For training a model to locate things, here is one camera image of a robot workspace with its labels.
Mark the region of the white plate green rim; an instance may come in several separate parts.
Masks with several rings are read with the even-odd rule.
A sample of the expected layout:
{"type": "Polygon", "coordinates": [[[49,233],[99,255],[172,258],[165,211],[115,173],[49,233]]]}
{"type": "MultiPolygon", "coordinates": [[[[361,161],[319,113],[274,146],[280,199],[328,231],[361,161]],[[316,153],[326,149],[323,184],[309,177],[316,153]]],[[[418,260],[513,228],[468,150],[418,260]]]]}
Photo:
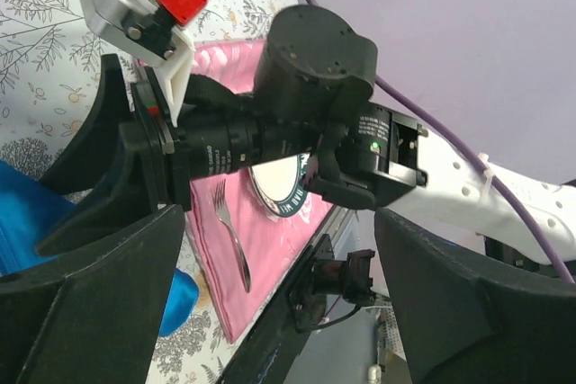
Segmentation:
{"type": "Polygon", "coordinates": [[[249,176],[257,198],[279,218],[294,216],[304,205],[308,193],[302,186],[308,154],[255,165],[249,176]]]}

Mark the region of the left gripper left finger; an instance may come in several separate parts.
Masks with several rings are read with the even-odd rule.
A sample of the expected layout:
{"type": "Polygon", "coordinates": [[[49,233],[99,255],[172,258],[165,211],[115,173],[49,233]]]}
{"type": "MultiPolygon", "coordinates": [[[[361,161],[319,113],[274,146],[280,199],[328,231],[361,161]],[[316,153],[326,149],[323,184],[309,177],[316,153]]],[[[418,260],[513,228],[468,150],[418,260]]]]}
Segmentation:
{"type": "Polygon", "coordinates": [[[184,234],[178,205],[1,279],[3,383],[143,383],[184,234]]]}

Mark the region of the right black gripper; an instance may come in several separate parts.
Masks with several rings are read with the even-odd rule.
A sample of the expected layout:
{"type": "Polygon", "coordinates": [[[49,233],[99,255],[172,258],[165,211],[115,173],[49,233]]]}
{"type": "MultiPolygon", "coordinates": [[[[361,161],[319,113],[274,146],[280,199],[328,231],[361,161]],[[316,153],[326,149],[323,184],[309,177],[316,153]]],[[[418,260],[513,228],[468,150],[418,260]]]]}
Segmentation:
{"type": "Polygon", "coordinates": [[[184,130],[168,124],[157,81],[139,80],[130,90],[132,112],[119,57],[103,55],[92,108],[40,179],[60,195],[96,186],[35,246],[39,255],[90,245],[156,216],[166,205],[192,208],[184,130]],[[118,125],[119,151],[113,159],[118,125]]]}

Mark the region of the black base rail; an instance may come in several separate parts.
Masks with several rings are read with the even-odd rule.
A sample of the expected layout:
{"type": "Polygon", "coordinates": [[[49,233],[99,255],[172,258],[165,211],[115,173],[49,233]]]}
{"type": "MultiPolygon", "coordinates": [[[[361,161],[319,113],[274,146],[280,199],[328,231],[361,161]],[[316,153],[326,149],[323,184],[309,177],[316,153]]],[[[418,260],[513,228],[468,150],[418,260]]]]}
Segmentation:
{"type": "Polygon", "coordinates": [[[371,249],[345,248],[354,210],[335,206],[225,367],[219,383],[282,383],[310,336],[372,306],[371,249]]]}

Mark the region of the silver fork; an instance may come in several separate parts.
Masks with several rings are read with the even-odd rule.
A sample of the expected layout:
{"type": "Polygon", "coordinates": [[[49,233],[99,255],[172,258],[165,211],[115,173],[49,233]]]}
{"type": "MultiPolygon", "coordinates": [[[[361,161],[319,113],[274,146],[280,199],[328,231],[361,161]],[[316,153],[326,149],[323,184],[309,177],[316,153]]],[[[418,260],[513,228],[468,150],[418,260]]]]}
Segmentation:
{"type": "Polygon", "coordinates": [[[217,182],[215,190],[212,196],[212,202],[214,205],[215,213],[218,220],[226,227],[229,231],[230,238],[233,243],[235,250],[237,264],[239,272],[241,273],[242,283],[246,293],[251,291],[252,281],[251,273],[248,265],[248,260],[245,255],[242,244],[239,241],[239,237],[236,229],[233,226],[229,206],[226,200],[226,180],[222,179],[217,182]]]}

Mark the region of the blue cloth napkin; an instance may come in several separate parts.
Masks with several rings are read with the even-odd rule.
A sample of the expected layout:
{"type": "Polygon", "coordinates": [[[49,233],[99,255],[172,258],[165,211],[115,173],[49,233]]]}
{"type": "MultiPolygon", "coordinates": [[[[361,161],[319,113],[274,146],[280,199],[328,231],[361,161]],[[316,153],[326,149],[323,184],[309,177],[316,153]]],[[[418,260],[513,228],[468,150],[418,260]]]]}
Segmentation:
{"type": "MultiPolygon", "coordinates": [[[[74,204],[31,177],[1,163],[1,274],[26,270],[48,260],[36,244],[63,219],[74,204]]],[[[185,324],[199,299],[193,277],[175,270],[159,335],[167,337],[185,324]]]]}

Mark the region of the floral tablecloth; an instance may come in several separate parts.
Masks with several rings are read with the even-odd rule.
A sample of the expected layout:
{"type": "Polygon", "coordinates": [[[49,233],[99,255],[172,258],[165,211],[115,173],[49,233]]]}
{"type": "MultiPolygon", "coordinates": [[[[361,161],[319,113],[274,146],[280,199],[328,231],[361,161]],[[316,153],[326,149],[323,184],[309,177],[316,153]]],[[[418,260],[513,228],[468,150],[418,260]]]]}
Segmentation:
{"type": "MultiPolygon", "coordinates": [[[[198,43],[255,40],[295,0],[209,0],[194,20],[198,43]]],[[[95,100],[100,58],[113,46],[90,31],[80,0],[1,0],[1,159],[33,179],[57,161],[95,100]]],[[[179,267],[200,289],[173,335],[160,338],[140,371],[122,350],[40,360],[26,383],[214,383],[236,351],[225,340],[201,266],[184,237],[179,267]]]]}

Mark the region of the pink floral placemat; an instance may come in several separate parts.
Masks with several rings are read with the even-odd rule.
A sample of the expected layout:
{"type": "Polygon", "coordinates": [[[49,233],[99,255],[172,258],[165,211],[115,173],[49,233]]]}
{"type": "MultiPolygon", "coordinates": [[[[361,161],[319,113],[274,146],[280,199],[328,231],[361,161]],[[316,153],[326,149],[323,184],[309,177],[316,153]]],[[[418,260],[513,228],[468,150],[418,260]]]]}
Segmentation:
{"type": "Polygon", "coordinates": [[[228,230],[215,214],[212,195],[220,177],[190,184],[193,207],[187,214],[187,244],[195,253],[193,279],[198,307],[212,304],[228,342],[246,331],[273,289],[292,267],[331,206],[307,194],[294,215],[281,218],[257,197],[250,172],[225,176],[231,221],[247,256],[252,287],[245,291],[228,230]]]}

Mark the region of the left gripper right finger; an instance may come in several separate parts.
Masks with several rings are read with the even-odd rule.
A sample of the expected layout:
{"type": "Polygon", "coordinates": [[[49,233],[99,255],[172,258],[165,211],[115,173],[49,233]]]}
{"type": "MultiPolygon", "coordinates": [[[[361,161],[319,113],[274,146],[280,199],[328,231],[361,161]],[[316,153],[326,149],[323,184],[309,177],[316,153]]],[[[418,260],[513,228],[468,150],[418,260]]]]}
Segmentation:
{"type": "Polygon", "coordinates": [[[374,237],[415,383],[573,383],[575,287],[386,209],[374,237]]]}

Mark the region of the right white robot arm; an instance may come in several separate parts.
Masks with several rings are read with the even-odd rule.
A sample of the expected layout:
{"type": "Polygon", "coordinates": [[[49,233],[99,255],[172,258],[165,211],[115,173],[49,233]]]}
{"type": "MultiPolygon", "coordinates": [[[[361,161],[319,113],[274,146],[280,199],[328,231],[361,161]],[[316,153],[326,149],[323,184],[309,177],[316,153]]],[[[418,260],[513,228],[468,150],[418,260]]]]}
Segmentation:
{"type": "Polygon", "coordinates": [[[160,203],[189,209],[192,180],[308,154],[304,187],[324,201],[420,211],[538,263],[575,258],[565,216],[575,191],[486,164],[423,116],[372,103],[377,49],[329,10],[296,5],[274,18],[250,93],[185,70],[180,114],[159,69],[193,56],[181,20],[163,6],[86,7],[85,17],[147,66],[127,103],[117,57],[103,57],[85,125],[42,179],[87,196],[37,244],[40,255],[109,236],[160,203]]]}

